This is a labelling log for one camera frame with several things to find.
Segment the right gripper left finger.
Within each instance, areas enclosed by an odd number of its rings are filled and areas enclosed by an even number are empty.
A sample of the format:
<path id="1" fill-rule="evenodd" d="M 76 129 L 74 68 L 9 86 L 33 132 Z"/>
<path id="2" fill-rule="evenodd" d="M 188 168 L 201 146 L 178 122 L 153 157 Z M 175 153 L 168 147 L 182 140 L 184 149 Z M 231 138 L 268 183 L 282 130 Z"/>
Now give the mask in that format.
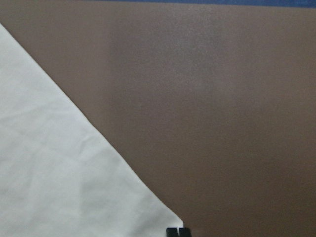
<path id="1" fill-rule="evenodd" d="M 177 228 L 167 228 L 166 229 L 166 237 L 178 237 L 178 229 Z"/>

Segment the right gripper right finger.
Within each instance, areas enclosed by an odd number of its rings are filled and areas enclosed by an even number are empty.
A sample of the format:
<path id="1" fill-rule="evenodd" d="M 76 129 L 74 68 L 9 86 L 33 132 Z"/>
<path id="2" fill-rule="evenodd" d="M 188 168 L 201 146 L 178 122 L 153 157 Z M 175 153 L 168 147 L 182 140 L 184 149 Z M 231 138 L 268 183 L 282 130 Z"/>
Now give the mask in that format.
<path id="1" fill-rule="evenodd" d="M 179 228 L 179 237 L 191 237 L 191 230 L 189 228 Z"/>

